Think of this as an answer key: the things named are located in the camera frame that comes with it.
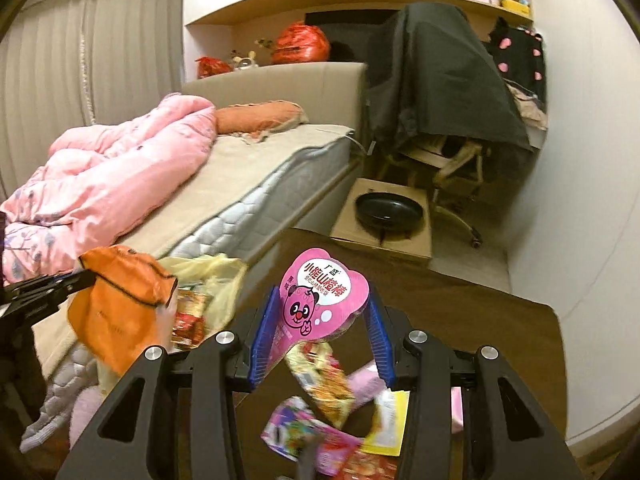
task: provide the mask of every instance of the beige headboard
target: beige headboard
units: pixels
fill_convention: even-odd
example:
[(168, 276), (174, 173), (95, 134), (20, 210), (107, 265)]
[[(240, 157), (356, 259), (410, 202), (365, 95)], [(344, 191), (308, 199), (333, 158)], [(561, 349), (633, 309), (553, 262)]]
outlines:
[(303, 107), (312, 124), (342, 124), (360, 134), (362, 63), (271, 65), (185, 83), (182, 92), (207, 98), (218, 108), (284, 100)]

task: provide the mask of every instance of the metal bolt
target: metal bolt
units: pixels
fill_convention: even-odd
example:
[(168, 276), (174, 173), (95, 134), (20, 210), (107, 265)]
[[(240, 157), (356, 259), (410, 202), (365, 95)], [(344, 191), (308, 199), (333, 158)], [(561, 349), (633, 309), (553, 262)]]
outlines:
[(234, 333), (233, 332), (229, 332), (229, 330), (225, 330), (224, 332), (219, 332), (216, 335), (216, 341), (219, 342), (221, 345), (228, 345), (235, 338), (236, 338), (236, 336), (234, 335)]
[(480, 353), (482, 357), (491, 361), (498, 358), (498, 351), (492, 346), (483, 346)]
[(409, 339), (414, 343), (424, 343), (427, 341), (427, 335), (422, 330), (411, 330)]
[(155, 361), (162, 355), (162, 349), (159, 346), (150, 346), (145, 350), (145, 357), (150, 361)]

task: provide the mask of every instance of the wooden shelf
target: wooden shelf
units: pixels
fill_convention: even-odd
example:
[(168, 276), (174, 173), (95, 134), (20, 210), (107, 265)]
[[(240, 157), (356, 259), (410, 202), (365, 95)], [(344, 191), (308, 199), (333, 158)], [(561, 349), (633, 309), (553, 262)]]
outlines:
[(504, 17), (511, 25), (529, 25), (532, 19), (519, 12), (511, 12), (503, 7), (476, 2), (475, 0), (242, 0), (223, 9), (216, 10), (192, 23), (201, 25), (237, 25), (254, 18), (271, 16), (287, 10), (309, 7), (332, 6), (335, 4), (410, 4), (413, 2), (443, 2), (458, 6), (467, 14), (480, 14), (489, 18)]
[(503, 17), (511, 25), (530, 25), (532, 19), (519, 12), (505, 9), (504, 7), (496, 7), (484, 2), (475, 0), (387, 0), (393, 3), (411, 4), (414, 2), (440, 2), (443, 4), (452, 4), (464, 10), (467, 14), (480, 14), (488, 18)]

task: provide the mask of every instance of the black round object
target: black round object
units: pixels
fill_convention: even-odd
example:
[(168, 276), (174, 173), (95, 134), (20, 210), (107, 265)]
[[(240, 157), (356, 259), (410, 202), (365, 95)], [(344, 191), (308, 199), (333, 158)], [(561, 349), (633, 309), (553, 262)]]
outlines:
[(356, 216), (366, 227), (382, 232), (410, 232), (420, 225), (420, 204), (396, 193), (365, 193), (356, 199)]

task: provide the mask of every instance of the beige curtain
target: beige curtain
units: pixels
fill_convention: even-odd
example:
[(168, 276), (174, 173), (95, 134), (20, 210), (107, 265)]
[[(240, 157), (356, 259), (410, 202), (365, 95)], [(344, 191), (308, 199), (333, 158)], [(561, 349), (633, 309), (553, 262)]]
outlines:
[(44, 0), (0, 43), (0, 198), (73, 126), (117, 124), (179, 91), (182, 0)]

